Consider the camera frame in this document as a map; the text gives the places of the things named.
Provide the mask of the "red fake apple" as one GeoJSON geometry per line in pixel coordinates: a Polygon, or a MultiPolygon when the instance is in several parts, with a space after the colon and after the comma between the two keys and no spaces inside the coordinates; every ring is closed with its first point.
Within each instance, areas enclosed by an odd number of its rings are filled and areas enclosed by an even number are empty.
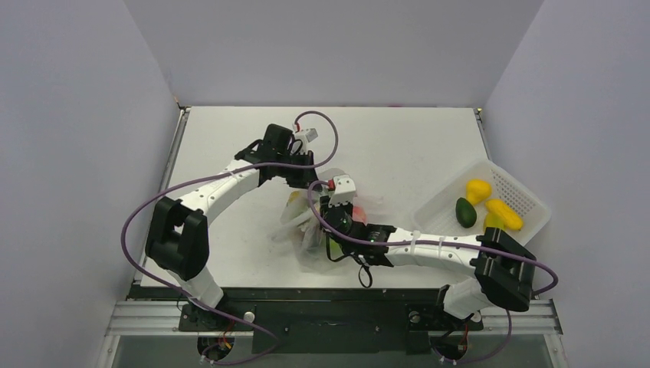
{"type": "Polygon", "coordinates": [[[352,220],[354,222],[360,222],[364,225],[368,224],[367,214],[365,210],[360,206],[354,206],[352,211],[352,220]]]}

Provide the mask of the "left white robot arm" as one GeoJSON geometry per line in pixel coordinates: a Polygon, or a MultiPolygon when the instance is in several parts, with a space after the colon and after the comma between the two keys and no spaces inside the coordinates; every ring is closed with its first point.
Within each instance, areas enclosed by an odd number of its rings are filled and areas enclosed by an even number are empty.
{"type": "Polygon", "coordinates": [[[314,128],[294,133],[271,124],[264,137],[236,153],[223,170],[224,178],[212,180],[179,199],[167,196],[155,205],[145,253],[166,270],[193,302],[201,302],[199,320],[211,330],[228,322],[225,296],[207,268],[208,228],[234,201],[265,182],[281,177],[295,189],[305,189],[317,179],[314,154],[308,149],[317,138],[314,128]]]}

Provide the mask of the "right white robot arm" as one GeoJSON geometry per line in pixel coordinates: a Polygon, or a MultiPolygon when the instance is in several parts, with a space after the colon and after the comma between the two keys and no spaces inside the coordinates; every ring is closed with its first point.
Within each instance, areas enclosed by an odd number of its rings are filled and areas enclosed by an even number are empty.
{"type": "Polygon", "coordinates": [[[527,311],[533,298],[535,256],[509,234],[488,227],[478,235],[448,237],[421,234],[391,225],[365,224],[352,218],[351,204],[319,200],[323,231],[363,270],[419,266],[465,276],[446,284],[432,307],[434,321],[452,327],[486,307],[527,311]]]}

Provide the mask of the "clear plastic bag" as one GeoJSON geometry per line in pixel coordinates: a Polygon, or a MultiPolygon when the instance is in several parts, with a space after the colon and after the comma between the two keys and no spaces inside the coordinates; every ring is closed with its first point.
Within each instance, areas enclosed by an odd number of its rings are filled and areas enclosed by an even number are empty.
{"type": "MultiPolygon", "coordinates": [[[[361,185],[356,186],[353,205],[365,210],[368,222],[387,216],[384,198],[361,185]]],[[[271,231],[269,239],[275,243],[288,243],[302,271],[325,274],[343,266],[343,262],[334,261],[342,256],[342,252],[333,240],[330,241],[332,258],[327,258],[326,236],[309,208],[304,189],[291,192],[280,215],[279,226],[271,231]]]]}

